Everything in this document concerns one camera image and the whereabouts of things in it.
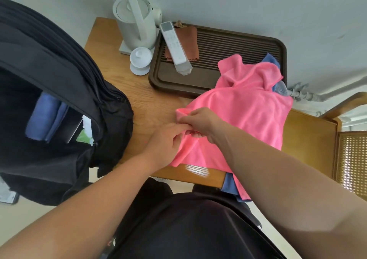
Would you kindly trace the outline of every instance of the hand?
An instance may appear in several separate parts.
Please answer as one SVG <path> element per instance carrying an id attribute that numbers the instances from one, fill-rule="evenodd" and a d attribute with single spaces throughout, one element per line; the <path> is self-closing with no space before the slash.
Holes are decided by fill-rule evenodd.
<path id="1" fill-rule="evenodd" d="M 153 170 L 157 171 L 169 165 L 175 158 L 180 147 L 183 132 L 192 130 L 186 124 L 170 123 L 158 128 L 150 137 L 144 151 L 141 153 Z"/>
<path id="2" fill-rule="evenodd" d="M 222 119 L 208 107 L 202 107 L 192 111 L 188 116 L 182 117 L 178 122 L 192 126 L 193 130 L 188 132 L 191 133 L 191 136 L 206 136 L 208 141 L 213 144 L 213 131 L 222 122 Z"/>

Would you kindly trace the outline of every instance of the black backpack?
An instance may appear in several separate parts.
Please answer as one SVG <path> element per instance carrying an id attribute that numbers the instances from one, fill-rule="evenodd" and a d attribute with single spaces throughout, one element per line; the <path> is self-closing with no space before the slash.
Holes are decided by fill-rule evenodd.
<path id="1" fill-rule="evenodd" d="M 36 141 L 25 128 L 41 92 L 91 119 L 93 146 Z M 85 50 L 38 12 L 0 0 L 0 175 L 27 199 L 56 206 L 121 159 L 133 111 Z"/>

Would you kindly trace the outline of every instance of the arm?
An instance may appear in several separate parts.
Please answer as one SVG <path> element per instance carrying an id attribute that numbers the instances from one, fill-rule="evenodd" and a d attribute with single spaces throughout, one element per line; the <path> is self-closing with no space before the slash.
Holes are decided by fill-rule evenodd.
<path id="1" fill-rule="evenodd" d="M 158 129 L 142 154 L 30 224 L 2 247 L 0 258 L 97 258 L 145 180 L 175 157 L 188 125 Z"/>
<path id="2" fill-rule="evenodd" d="M 208 108 L 180 122 L 219 147 L 256 206 L 302 258 L 365 258 L 367 202 Z"/>

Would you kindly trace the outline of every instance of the forearm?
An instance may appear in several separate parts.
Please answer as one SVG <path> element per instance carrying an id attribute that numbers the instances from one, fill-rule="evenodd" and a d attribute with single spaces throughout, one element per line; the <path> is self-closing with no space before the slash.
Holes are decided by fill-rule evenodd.
<path id="1" fill-rule="evenodd" d="M 366 236 L 365 217 L 361 229 L 351 221 L 363 217 L 366 203 L 322 173 L 224 122 L 213 140 L 262 213 L 305 258 L 311 251 L 331 255 L 325 247 L 339 244 L 341 230 Z"/>
<path id="2" fill-rule="evenodd" d="M 97 258 L 153 171 L 130 159 L 10 239 L 0 258 Z"/>

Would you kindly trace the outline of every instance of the right hand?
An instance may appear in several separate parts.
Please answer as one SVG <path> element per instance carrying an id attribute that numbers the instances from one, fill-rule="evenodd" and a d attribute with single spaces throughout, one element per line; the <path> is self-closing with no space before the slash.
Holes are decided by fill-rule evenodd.
<path id="1" fill-rule="evenodd" d="M 214 144 L 213 134 L 222 120 L 208 107 L 202 107 L 192 111 L 188 116 L 180 118 L 178 122 L 193 127 L 193 131 L 190 131 L 192 137 L 207 137 L 208 141 Z"/>

